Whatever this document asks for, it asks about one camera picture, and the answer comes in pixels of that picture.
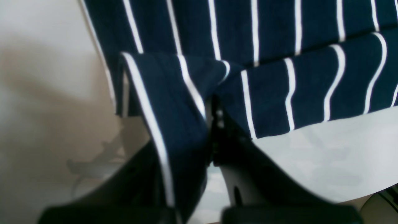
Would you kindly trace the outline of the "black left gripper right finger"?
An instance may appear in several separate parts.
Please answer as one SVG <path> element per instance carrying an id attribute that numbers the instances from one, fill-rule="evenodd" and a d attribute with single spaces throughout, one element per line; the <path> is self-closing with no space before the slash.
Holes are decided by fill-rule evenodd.
<path id="1" fill-rule="evenodd" d="M 211 100 L 211 160 L 220 167 L 230 198 L 222 224 L 362 224 L 350 205 L 333 204 L 305 189 L 252 142 Z"/>

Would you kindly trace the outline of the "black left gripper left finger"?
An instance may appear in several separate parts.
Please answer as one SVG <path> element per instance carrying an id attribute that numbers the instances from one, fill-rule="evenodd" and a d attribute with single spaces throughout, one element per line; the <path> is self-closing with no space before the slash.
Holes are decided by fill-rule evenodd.
<path id="1" fill-rule="evenodd" d="M 157 151 L 148 142 L 109 180 L 66 205 L 47 208 L 39 224 L 173 224 Z"/>

